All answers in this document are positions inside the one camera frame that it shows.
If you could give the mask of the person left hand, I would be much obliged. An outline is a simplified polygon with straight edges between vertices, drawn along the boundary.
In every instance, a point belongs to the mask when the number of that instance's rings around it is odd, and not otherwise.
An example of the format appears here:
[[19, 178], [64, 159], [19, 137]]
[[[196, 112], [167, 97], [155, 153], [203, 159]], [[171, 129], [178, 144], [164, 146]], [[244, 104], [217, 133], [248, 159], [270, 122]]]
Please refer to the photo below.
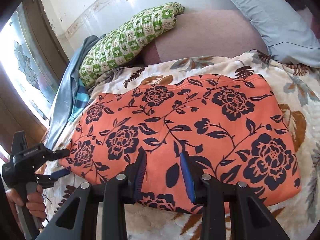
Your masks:
[[35, 216], [41, 223], [47, 218], [46, 206], [44, 204], [44, 199], [42, 196], [43, 188], [38, 185], [35, 192], [27, 195], [27, 203], [24, 204], [22, 198], [15, 189], [8, 189], [6, 192], [7, 200], [9, 202], [12, 214], [15, 217], [17, 224], [20, 226], [20, 220], [18, 218], [16, 205], [26, 208], [29, 210], [32, 216]]

